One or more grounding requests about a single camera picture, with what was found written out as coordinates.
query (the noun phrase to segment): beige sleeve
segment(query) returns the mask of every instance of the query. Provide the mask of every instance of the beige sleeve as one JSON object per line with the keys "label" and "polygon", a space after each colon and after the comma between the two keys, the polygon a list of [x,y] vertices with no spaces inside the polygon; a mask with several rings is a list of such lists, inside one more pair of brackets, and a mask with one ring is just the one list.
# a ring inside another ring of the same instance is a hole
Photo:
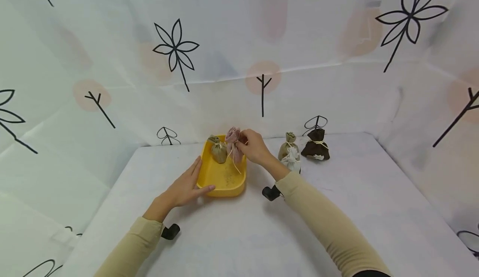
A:
{"label": "beige sleeve", "polygon": [[156,248],[162,230],[162,223],[143,217],[136,219],[94,277],[135,277],[145,259]]}
{"label": "beige sleeve", "polygon": [[354,223],[298,173],[291,172],[276,186],[286,203],[303,218],[324,246],[343,277],[353,277],[366,270],[392,276]]}

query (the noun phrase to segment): left hand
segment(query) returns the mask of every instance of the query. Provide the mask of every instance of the left hand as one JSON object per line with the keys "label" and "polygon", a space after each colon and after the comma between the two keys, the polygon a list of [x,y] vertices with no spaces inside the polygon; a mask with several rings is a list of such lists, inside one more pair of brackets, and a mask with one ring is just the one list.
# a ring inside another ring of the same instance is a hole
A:
{"label": "left hand", "polygon": [[196,188],[196,181],[198,180],[201,165],[202,160],[200,157],[197,157],[188,170],[178,177],[163,193],[170,197],[173,207],[186,205],[190,201],[215,189],[214,185],[207,185],[201,189]]}
{"label": "left hand", "polygon": [[188,170],[181,174],[163,194],[155,198],[143,218],[162,223],[173,208],[186,205],[214,190],[214,185],[208,185],[201,189],[196,188],[196,180],[198,180],[201,165],[201,158],[197,157]]}

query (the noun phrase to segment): white table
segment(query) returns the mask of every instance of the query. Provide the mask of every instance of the white table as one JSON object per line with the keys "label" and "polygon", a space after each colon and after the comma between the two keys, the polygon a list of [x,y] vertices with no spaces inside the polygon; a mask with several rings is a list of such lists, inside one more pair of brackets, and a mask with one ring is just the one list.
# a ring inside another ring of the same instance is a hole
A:
{"label": "white table", "polygon": [[[296,142],[300,149],[306,138]],[[268,139],[276,154],[283,138]],[[302,175],[359,227],[396,277],[477,277],[479,262],[396,166],[365,133],[327,135],[331,160],[302,158]],[[202,144],[139,148],[62,269],[89,277],[141,216],[201,153]],[[181,227],[161,240],[138,276],[340,276],[325,250],[282,198],[261,190],[273,180],[248,163],[237,198],[208,198],[177,208],[165,221]]]}

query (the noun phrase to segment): yellow tray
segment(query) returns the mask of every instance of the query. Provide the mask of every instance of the yellow tray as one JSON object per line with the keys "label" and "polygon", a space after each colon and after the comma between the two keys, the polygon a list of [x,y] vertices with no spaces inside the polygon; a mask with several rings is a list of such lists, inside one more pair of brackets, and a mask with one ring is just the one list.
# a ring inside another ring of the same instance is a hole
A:
{"label": "yellow tray", "polygon": [[[220,141],[225,141],[225,136],[218,136]],[[231,157],[226,159],[225,163],[217,163],[211,155],[212,143],[206,141],[201,154],[203,165],[201,166],[198,182],[198,188],[206,185],[215,185],[216,188],[207,195],[211,197],[234,197],[241,194],[244,190],[246,180],[246,157],[236,167],[234,167]]]}

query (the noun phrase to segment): black clamp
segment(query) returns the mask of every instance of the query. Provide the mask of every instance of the black clamp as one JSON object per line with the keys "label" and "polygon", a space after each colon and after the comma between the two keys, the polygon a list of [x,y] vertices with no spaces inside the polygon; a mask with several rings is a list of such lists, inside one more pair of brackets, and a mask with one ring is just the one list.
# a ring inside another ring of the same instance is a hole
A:
{"label": "black clamp", "polygon": [[263,194],[263,196],[265,196],[269,201],[273,201],[281,196],[281,192],[278,190],[276,185],[274,185],[272,188],[265,187],[261,194]]}
{"label": "black clamp", "polygon": [[177,224],[173,224],[170,228],[164,227],[161,237],[167,240],[173,240],[180,232],[180,227]]}

